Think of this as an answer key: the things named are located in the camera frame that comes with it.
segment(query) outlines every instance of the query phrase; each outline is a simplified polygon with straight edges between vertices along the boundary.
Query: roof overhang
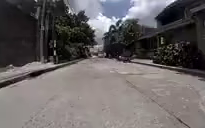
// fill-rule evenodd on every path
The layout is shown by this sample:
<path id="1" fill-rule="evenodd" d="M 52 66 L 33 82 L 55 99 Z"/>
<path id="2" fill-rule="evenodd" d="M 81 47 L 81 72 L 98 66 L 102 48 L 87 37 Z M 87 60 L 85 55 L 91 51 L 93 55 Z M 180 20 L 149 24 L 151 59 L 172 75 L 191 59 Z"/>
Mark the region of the roof overhang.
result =
<path id="1" fill-rule="evenodd" d="M 172 30 L 172 29 L 177 29 L 179 27 L 183 27 L 183 26 L 186 26 L 186 25 L 189 25 L 189 24 L 193 24 L 194 23 L 194 20 L 193 19 L 184 19 L 184 20 L 178 20 L 176 22 L 173 22 L 171 24 L 168 24 L 168 25 L 165 25 L 161 28 L 158 28 L 155 32 L 153 33 L 150 33 L 150 34 L 147 34 L 145 36 L 142 36 L 141 38 L 139 38 L 139 40 L 143 40 L 143 39 L 146 39 L 146 38 L 151 38 L 151 37 L 154 37 L 158 34 L 161 34 L 163 32 L 166 32 L 166 31 L 169 31 L 169 30 Z"/>
<path id="2" fill-rule="evenodd" d="M 190 9 L 191 13 L 196 13 L 205 9 L 205 4 Z"/>

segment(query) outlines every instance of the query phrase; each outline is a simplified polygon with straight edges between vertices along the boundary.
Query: sidewalk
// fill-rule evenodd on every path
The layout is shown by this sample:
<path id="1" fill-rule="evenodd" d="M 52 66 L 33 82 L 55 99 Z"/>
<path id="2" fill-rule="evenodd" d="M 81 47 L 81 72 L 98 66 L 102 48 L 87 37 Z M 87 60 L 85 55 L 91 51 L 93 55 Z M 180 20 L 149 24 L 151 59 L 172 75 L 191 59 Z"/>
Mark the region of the sidewalk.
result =
<path id="1" fill-rule="evenodd" d="M 187 69 L 187 68 L 181 68 L 181 67 L 173 67 L 173 66 L 154 64 L 152 62 L 152 60 L 147 60 L 147 59 L 134 59 L 131 62 L 135 63 L 135 64 L 142 64 L 142 65 L 147 65 L 147 66 L 153 66 L 153 67 L 169 69 L 169 70 L 174 70 L 174 71 L 178 71 L 178 72 L 183 72 L 183 73 L 188 73 L 188 74 L 192 74 L 192 75 L 196 75 L 196 76 L 203 76 L 203 77 L 205 77 L 205 71 L 202 71 L 202 70 Z"/>
<path id="2" fill-rule="evenodd" d="M 56 70 L 58 68 L 75 64 L 81 60 L 82 59 L 56 65 L 53 63 L 41 64 L 39 62 L 33 62 L 23 67 L 14 67 L 12 69 L 8 69 L 4 72 L 0 72 L 0 88 L 22 81 L 31 76 L 37 76 L 49 71 Z"/>

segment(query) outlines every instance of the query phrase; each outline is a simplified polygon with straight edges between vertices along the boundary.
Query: tree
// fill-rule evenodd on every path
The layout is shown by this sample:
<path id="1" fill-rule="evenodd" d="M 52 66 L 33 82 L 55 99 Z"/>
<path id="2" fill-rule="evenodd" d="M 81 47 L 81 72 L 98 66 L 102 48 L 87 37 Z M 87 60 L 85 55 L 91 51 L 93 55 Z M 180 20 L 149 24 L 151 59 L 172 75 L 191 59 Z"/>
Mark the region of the tree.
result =
<path id="1" fill-rule="evenodd" d="M 58 54 L 67 54 L 67 51 L 69 51 L 67 46 L 74 47 L 76 53 L 83 54 L 82 50 L 85 46 L 95 45 L 95 31 L 87 23 L 89 18 L 85 15 L 85 11 L 72 14 L 67 11 L 68 8 L 65 9 L 64 14 L 56 18 L 55 24 L 59 42 Z"/>
<path id="2" fill-rule="evenodd" d="M 124 49 L 129 49 L 141 36 L 140 28 L 138 19 L 119 20 L 111 25 L 103 37 L 106 54 L 115 57 L 122 54 Z"/>

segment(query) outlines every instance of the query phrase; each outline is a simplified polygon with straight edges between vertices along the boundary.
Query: road crack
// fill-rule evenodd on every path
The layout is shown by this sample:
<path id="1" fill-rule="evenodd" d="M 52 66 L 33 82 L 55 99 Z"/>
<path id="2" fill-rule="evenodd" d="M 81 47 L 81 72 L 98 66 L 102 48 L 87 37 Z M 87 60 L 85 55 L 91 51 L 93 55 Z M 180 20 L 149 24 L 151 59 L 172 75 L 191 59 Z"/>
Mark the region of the road crack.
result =
<path id="1" fill-rule="evenodd" d="M 187 123 L 185 123 L 182 119 L 180 119 L 179 117 L 177 117 L 174 112 L 166 109 L 164 106 L 162 106 L 161 104 L 159 104 L 156 100 L 152 99 L 151 97 L 147 96 L 143 91 L 141 91 L 137 86 L 135 86 L 133 83 L 131 83 L 130 81 L 126 80 L 126 83 L 128 84 L 129 87 L 137 90 L 139 93 L 143 94 L 147 99 L 151 100 L 153 103 L 157 104 L 161 109 L 163 109 L 165 112 L 167 112 L 170 116 L 174 117 L 179 123 L 183 124 L 184 126 L 186 126 L 187 128 L 191 128 Z"/>

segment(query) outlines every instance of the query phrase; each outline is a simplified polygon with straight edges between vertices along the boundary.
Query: sky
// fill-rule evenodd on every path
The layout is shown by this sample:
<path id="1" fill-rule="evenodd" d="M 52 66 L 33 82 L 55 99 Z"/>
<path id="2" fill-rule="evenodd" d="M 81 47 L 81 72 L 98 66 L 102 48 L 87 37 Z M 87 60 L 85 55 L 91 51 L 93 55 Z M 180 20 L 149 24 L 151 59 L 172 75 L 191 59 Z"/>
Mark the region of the sky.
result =
<path id="1" fill-rule="evenodd" d="M 119 19 L 138 18 L 139 23 L 156 27 L 154 20 L 174 0 L 69 0 L 75 12 L 85 10 L 89 24 L 96 30 L 101 43 L 104 32 Z"/>

